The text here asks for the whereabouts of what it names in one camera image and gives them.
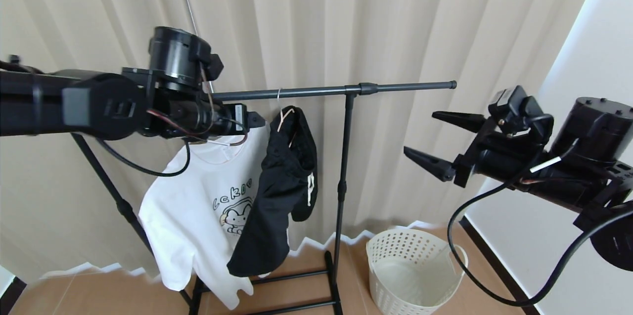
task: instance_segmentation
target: clothing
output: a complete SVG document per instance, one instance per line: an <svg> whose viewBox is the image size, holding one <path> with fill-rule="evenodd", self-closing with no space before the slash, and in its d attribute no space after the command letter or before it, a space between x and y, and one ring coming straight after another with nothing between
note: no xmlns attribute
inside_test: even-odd
<svg viewBox="0 0 633 315"><path fill-rule="evenodd" d="M271 123L271 138L253 209L228 270L234 276L272 272L288 255L288 215L304 221L317 201L317 147L303 111L289 106L279 132L280 115Z"/></svg>
<svg viewBox="0 0 633 315"><path fill-rule="evenodd" d="M235 143L241 135L224 136ZM156 257L163 284L182 290L192 270L229 309L239 304L236 292L253 294L247 277L229 274L230 259L257 191L269 128L251 129L240 146L193 144L185 173L157 178L138 216ZM181 149L166 173L181 169L187 158Z"/></svg>

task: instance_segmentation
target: brown floor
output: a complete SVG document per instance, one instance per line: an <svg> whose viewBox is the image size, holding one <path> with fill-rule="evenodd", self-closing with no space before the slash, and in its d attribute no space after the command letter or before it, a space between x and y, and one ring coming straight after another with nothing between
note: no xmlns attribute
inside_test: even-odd
<svg viewBox="0 0 633 315"><path fill-rule="evenodd" d="M463 229L456 226L455 243L465 248L470 269L482 283L502 296L512 298L502 281ZM431 231L444 238L445 230ZM368 265L363 239L354 245L342 244L339 265L339 292L345 315L380 315L371 300ZM289 257L271 276L279 276L324 267L323 252L305 247L298 257ZM317 299L328 300L325 274L257 285L251 297L240 293L240 305L229 311L211 293L205 293L199 315L247 314L280 306L304 304ZM145 276L129 276L123 271L85 272L76 276L55 277L27 287L10 315L186 315L188 308L177 292L150 283ZM327 315L332 307L315 308L294 314ZM497 303L481 292L467 277L450 301L435 312L437 315L522 315L519 308Z"/></svg>

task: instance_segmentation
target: laundry basket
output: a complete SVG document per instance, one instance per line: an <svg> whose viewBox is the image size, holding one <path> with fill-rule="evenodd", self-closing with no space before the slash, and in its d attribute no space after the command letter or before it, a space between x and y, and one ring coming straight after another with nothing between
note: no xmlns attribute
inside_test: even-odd
<svg viewBox="0 0 633 315"><path fill-rule="evenodd" d="M465 265L468 256L463 248ZM446 241L416 229L391 229L366 245L371 297L384 315L431 314L457 291L464 273L455 271Z"/></svg>

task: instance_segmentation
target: beige curtain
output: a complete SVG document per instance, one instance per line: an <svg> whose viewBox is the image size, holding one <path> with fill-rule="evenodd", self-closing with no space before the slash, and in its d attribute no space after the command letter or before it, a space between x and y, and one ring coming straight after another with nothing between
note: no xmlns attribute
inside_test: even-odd
<svg viewBox="0 0 633 315"><path fill-rule="evenodd" d="M430 118L483 112L493 92L535 93L584 0L190 0L200 36L226 68L218 91L457 80L457 90L389 92L357 99L344 232L413 220L443 223L479 188L442 184L402 155L403 145L452 160L472 135ZM185 0L2 0L0 53L45 71L146 67L154 26L193 31ZM284 100L307 111L320 154L312 217L292 225L325 241L334 231L344 98ZM271 101L248 102L270 117ZM153 178L89 139L135 210ZM162 169L181 147L133 135L113 143ZM69 135L3 137L0 263L25 281L81 263L156 265L118 214Z"/></svg>

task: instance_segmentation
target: white shirt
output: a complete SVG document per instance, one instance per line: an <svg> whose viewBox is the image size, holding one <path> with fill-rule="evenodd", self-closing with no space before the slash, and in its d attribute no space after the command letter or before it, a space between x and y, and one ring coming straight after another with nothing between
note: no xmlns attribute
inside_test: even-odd
<svg viewBox="0 0 633 315"><path fill-rule="evenodd" d="M242 138L224 136L216 142ZM151 185L138 216L167 288L184 289L194 270L231 310L239 304L239 289L253 294L251 281L229 274L226 264L257 194L268 139L266 126L251 129L240 146L193 144L187 171ZM165 173L178 171L186 159L183 147Z"/></svg>

